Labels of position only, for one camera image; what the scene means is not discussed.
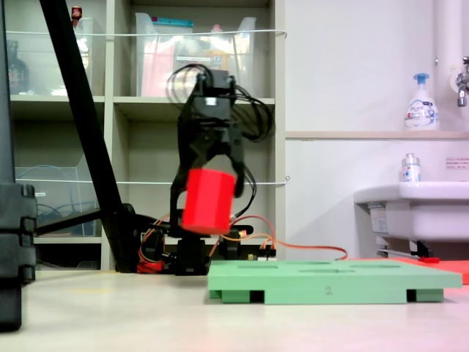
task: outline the green foam board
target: green foam board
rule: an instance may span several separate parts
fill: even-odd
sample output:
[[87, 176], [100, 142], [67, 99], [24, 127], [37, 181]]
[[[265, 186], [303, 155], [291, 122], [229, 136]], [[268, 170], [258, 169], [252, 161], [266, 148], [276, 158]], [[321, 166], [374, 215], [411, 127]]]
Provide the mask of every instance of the green foam board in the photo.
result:
[[389, 304], [439, 302], [462, 275], [393, 260], [213, 261], [211, 299], [223, 303]]

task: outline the red cylinder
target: red cylinder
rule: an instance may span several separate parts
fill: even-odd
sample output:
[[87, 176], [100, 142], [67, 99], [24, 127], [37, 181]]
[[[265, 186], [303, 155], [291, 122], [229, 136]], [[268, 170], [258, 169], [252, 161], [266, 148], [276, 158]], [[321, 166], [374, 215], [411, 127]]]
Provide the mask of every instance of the red cylinder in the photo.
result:
[[226, 235], [236, 178], [218, 170], [189, 171], [182, 228], [204, 235]]

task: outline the white sink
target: white sink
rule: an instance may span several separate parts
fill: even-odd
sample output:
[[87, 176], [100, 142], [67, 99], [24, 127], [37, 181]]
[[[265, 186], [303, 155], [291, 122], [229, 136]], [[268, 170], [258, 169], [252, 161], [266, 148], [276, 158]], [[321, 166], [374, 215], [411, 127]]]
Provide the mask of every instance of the white sink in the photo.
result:
[[395, 183], [357, 191], [373, 231], [420, 241], [469, 241], [469, 183]]

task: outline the soap dispenser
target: soap dispenser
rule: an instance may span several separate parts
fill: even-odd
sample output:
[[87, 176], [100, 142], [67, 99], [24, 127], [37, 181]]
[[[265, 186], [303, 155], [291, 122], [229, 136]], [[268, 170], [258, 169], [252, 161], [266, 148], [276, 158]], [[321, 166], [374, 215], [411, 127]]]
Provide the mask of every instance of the soap dispenser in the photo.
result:
[[440, 129], [440, 114], [435, 101], [426, 89], [426, 80], [429, 77], [426, 73], [413, 76], [413, 79], [417, 81], [418, 89], [407, 109], [404, 120], [406, 131], [435, 131]]

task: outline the tabletop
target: tabletop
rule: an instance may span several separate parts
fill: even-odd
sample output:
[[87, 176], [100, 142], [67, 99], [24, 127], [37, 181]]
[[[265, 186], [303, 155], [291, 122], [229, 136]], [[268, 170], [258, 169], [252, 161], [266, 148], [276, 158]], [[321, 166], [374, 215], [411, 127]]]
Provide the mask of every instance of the tabletop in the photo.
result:
[[1, 352], [469, 351], [469, 286], [443, 303], [220, 304], [207, 277], [40, 271]]

